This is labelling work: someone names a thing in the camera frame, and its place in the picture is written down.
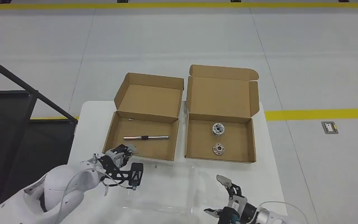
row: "white table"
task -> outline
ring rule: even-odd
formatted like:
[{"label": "white table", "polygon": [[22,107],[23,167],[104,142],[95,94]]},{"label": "white table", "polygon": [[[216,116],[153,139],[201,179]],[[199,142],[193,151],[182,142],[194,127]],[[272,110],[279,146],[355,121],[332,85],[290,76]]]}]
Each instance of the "white table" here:
[{"label": "white table", "polygon": [[[217,223],[217,219],[206,214],[204,208],[223,208],[228,203],[228,195],[222,185],[216,181],[221,174],[242,188],[242,193],[251,204],[258,206],[268,200],[284,201],[279,175],[277,173],[274,153],[262,104],[260,111],[253,117],[257,162],[240,164],[210,160],[194,160],[184,158],[186,114],[184,103],[181,106],[180,126],[177,137],[175,162],[194,164],[197,176],[194,196],[193,217],[190,221],[178,218],[164,218],[159,215],[148,217],[142,212],[124,213],[119,210],[114,192],[110,189],[108,196],[103,197],[102,185],[85,193],[82,204],[75,209],[63,223]],[[88,101],[82,106],[74,141],[69,157],[69,164],[78,164],[89,159],[93,153],[100,153],[105,142],[115,105],[113,101]],[[286,207],[273,204],[268,207],[276,213],[286,214]]]}]

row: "clear plastic container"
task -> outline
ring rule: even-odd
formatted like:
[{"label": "clear plastic container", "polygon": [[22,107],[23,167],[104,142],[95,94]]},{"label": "clear plastic container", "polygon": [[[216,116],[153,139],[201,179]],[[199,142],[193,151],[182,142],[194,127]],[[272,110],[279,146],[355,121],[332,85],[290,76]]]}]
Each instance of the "clear plastic container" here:
[{"label": "clear plastic container", "polygon": [[142,212],[164,212],[168,216],[192,214],[194,165],[132,157],[126,167],[132,162],[143,163],[142,182],[136,191],[121,189],[118,206]]}]

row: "cardboard box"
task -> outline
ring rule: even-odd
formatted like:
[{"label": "cardboard box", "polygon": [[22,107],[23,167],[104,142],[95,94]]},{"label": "cardboard box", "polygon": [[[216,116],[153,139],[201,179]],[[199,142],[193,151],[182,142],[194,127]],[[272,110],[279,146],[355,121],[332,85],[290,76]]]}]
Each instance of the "cardboard box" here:
[{"label": "cardboard box", "polygon": [[[114,102],[117,110],[103,152],[120,144],[133,144],[137,156],[174,160],[178,115],[184,79],[128,73]],[[169,136],[169,139],[125,141],[123,137]]]},{"label": "cardboard box", "polygon": [[[190,67],[186,103],[185,156],[211,160],[255,162],[255,138],[251,117],[259,109],[258,74],[252,69],[215,66]],[[214,123],[225,132],[212,134]],[[216,155],[220,143],[225,153]]]}]

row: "white cable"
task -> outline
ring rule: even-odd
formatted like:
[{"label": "white cable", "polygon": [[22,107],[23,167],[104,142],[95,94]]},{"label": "white cable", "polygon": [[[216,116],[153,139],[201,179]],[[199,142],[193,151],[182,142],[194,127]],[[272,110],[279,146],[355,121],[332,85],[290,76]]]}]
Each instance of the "white cable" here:
[{"label": "white cable", "polygon": [[100,172],[100,173],[104,174],[105,176],[107,176],[109,179],[111,179],[113,182],[115,182],[118,186],[121,186],[122,188],[127,189],[125,186],[122,186],[122,185],[120,185],[119,183],[117,183],[117,181],[115,181],[110,175],[106,174],[105,172],[103,172],[103,171],[101,171],[101,170],[95,169],[95,168],[93,168],[93,167],[92,167],[92,168],[87,168],[87,169],[85,169],[85,170],[82,170],[82,171],[79,172],[78,174],[74,175],[74,176],[70,179],[70,181],[68,182],[68,184],[67,184],[67,186],[66,186],[66,188],[65,188],[65,191],[63,192],[62,199],[61,199],[61,204],[60,204],[60,210],[59,210],[59,212],[58,212],[58,214],[57,214],[56,219],[54,220],[54,224],[56,224],[56,223],[59,224],[58,218],[59,218],[60,213],[61,213],[61,210],[62,210],[63,199],[64,199],[64,197],[66,196],[66,191],[68,190],[69,184],[71,183],[71,181],[72,181],[76,176],[78,176],[79,174],[82,174],[83,172],[86,172],[86,171],[88,171],[88,170],[96,170],[97,172]]},{"label": "white cable", "polygon": [[81,174],[81,173],[83,173],[83,172],[86,172],[87,170],[93,170],[93,168],[88,168],[88,169],[82,170],[82,171],[79,172],[78,174],[74,175],[74,176],[70,179],[70,181],[68,182],[68,184],[67,184],[67,186],[66,186],[66,188],[65,188],[65,191],[63,192],[62,199],[61,199],[61,204],[60,204],[60,210],[59,210],[59,212],[58,212],[58,214],[57,214],[56,219],[54,220],[54,224],[56,224],[56,223],[59,224],[59,223],[60,223],[60,222],[58,222],[58,218],[60,217],[60,214],[61,214],[63,199],[64,199],[64,197],[66,196],[66,191],[68,190],[69,184],[71,183],[71,181],[72,181],[77,175],[79,175],[79,174]]},{"label": "white cable", "polygon": [[266,204],[266,203],[288,204],[288,205],[290,205],[290,206],[296,208],[297,210],[299,210],[300,213],[303,214],[303,216],[304,216],[304,218],[305,218],[305,220],[306,220],[306,223],[309,224],[309,223],[308,223],[307,216],[306,216],[305,213],[304,213],[301,209],[299,209],[297,206],[294,206],[293,204],[290,204],[290,203],[287,203],[287,202],[278,202],[278,201],[275,201],[275,200],[268,200],[267,202],[262,202],[262,203],[257,207],[256,212],[255,212],[255,216],[256,216],[256,213],[260,212],[260,209],[262,208],[262,205],[263,205],[263,204]]}]

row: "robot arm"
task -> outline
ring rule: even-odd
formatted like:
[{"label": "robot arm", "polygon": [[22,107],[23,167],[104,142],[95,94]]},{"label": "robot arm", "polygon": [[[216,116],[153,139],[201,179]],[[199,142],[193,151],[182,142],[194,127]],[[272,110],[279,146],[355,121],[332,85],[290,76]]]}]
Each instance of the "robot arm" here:
[{"label": "robot arm", "polygon": [[225,176],[217,175],[216,179],[229,193],[229,203],[223,209],[207,208],[204,212],[219,219],[218,224],[273,224],[276,220],[282,224],[299,224],[288,216],[282,216],[265,208],[256,208],[247,202],[241,193],[241,188]]},{"label": "robot arm", "polygon": [[84,198],[84,192],[104,183],[106,178],[128,181],[127,189],[136,190],[143,174],[143,164],[132,163],[129,171],[120,170],[135,153],[135,147],[120,145],[104,156],[83,161],[79,166],[55,167],[36,183],[20,190],[0,205],[6,223],[60,223]]}]

